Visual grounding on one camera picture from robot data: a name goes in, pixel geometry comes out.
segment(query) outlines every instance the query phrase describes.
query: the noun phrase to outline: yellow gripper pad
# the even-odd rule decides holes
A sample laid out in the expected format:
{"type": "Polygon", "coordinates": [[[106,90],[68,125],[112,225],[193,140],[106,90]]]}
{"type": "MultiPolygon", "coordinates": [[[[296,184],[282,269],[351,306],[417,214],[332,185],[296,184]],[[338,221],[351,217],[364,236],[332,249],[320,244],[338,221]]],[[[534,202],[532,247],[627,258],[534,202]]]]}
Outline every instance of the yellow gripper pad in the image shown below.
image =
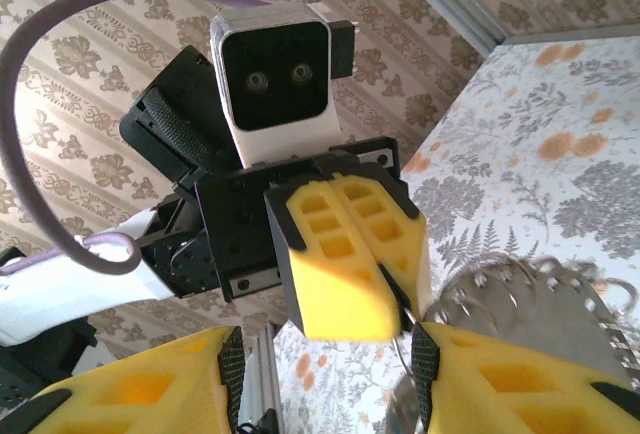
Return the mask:
{"type": "Polygon", "coordinates": [[[289,318],[307,338],[389,340],[401,332],[399,304],[418,315],[427,224],[382,166],[293,180],[265,201],[289,318]]]}
{"type": "Polygon", "coordinates": [[[208,329],[53,384],[0,433],[231,434],[243,379],[240,328],[208,329]]]}
{"type": "Polygon", "coordinates": [[[640,433],[640,395],[531,349],[424,323],[411,363],[429,434],[640,433]]]}

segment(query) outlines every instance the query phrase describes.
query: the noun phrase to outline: cable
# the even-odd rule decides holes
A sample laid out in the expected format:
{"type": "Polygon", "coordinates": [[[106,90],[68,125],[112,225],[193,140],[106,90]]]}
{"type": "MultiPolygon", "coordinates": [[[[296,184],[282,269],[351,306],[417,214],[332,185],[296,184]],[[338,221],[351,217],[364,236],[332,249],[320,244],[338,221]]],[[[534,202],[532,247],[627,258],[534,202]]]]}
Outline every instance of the cable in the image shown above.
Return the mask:
{"type": "MultiPolygon", "coordinates": [[[[89,252],[73,238],[58,221],[51,208],[36,187],[20,146],[15,119],[15,97],[20,68],[33,46],[49,30],[68,17],[89,7],[111,0],[56,0],[43,7],[24,21],[7,41],[0,53],[0,160],[4,165],[16,196],[33,221],[53,242],[54,249],[45,253],[44,258],[66,254],[82,266],[102,274],[120,275],[133,271],[142,254],[135,240],[122,233],[110,233],[109,242],[125,246],[129,258],[121,262],[107,261],[89,252]]],[[[225,4],[234,8],[267,5],[259,0],[205,0],[225,4]]],[[[11,265],[12,272],[38,262],[28,258],[11,265]]]]}

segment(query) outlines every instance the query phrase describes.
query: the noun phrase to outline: camera lens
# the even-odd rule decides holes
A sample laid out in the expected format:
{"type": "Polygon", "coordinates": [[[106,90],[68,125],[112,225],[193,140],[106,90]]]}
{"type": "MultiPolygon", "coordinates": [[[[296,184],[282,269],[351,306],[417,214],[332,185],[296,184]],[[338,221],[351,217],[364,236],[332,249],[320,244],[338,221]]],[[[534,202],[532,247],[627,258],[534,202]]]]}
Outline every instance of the camera lens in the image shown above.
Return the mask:
{"type": "Polygon", "coordinates": [[[313,77],[313,70],[309,64],[300,63],[291,71],[291,79],[299,86],[305,85],[313,77]]]}
{"type": "Polygon", "coordinates": [[[269,79],[264,72],[255,71],[247,76],[245,84],[251,92],[264,92],[269,85],[269,79]]]}

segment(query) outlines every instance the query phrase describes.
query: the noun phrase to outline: camera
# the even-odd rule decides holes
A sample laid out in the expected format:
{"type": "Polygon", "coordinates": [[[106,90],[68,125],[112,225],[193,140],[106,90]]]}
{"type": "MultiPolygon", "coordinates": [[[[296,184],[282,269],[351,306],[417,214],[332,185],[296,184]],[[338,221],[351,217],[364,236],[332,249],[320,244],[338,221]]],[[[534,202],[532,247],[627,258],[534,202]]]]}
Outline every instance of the camera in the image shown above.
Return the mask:
{"type": "Polygon", "coordinates": [[[222,109],[245,168],[342,142],[332,33],[322,10],[303,3],[229,10],[211,21],[222,109]]]}

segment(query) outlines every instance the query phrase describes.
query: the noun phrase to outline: purple cable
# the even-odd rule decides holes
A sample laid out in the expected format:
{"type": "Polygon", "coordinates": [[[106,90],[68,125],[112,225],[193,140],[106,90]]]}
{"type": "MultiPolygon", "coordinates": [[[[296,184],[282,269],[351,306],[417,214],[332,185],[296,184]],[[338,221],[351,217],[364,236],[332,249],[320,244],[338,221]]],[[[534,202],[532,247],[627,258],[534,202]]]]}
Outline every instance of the purple cable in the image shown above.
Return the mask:
{"type": "MultiPolygon", "coordinates": [[[[68,17],[96,4],[111,0],[56,0],[43,7],[23,22],[7,41],[0,53],[0,159],[9,182],[25,210],[57,248],[17,261],[0,268],[0,275],[9,275],[60,254],[69,256],[82,266],[102,274],[121,275],[133,271],[142,259],[135,240],[123,233],[92,236],[85,244],[109,242],[127,248],[129,258],[121,262],[101,259],[81,246],[67,232],[49,208],[36,187],[24,159],[15,119],[15,97],[20,68],[33,46],[50,29],[68,17]]],[[[269,4],[259,0],[204,0],[234,8],[256,7],[269,4]]]]}

